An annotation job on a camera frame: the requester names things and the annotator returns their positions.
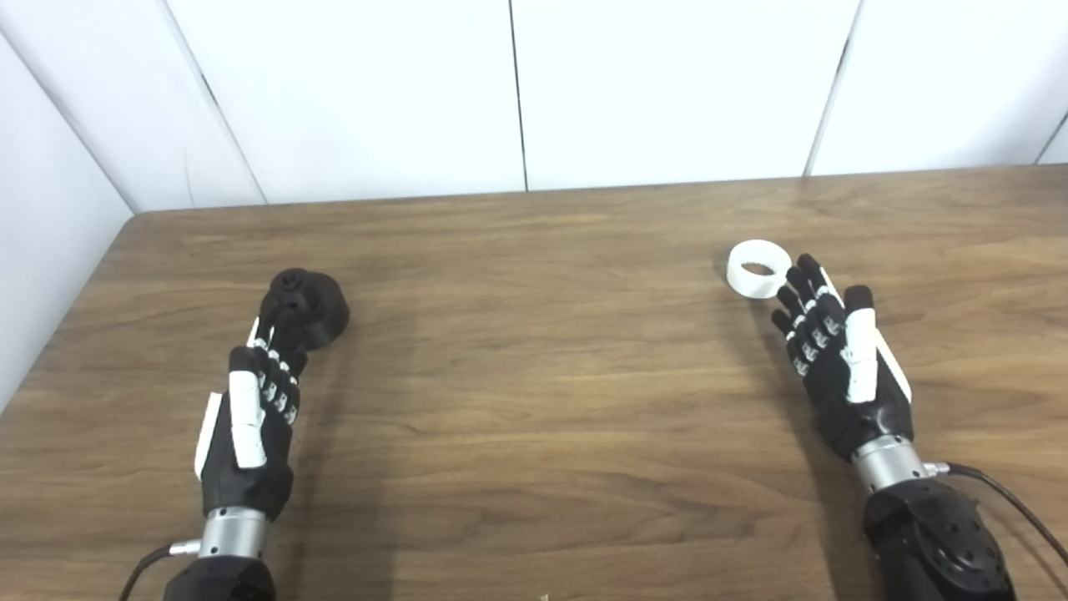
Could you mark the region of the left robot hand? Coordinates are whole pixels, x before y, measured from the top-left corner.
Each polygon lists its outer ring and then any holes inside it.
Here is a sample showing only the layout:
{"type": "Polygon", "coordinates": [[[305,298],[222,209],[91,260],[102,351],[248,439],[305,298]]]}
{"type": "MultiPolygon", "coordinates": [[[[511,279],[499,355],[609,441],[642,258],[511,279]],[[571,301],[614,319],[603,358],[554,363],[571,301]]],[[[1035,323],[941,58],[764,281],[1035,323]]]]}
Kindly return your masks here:
{"type": "Polygon", "coordinates": [[[290,501],[299,338],[288,316],[260,318],[230,350],[226,389],[209,399],[194,457],[203,515],[248,508],[274,521],[290,501]]]}

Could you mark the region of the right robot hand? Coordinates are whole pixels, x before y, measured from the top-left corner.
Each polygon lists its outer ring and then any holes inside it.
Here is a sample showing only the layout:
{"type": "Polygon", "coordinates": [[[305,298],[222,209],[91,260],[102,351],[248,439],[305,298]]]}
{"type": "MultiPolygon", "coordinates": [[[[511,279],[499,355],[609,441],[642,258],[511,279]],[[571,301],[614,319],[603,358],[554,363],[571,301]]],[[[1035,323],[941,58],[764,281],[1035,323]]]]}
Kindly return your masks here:
{"type": "Polygon", "coordinates": [[[913,440],[911,391],[877,325],[866,285],[839,292],[810,254],[798,257],[778,289],[771,322],[814,410],[814,427],[849,461],[881,437],[913,440]]]}

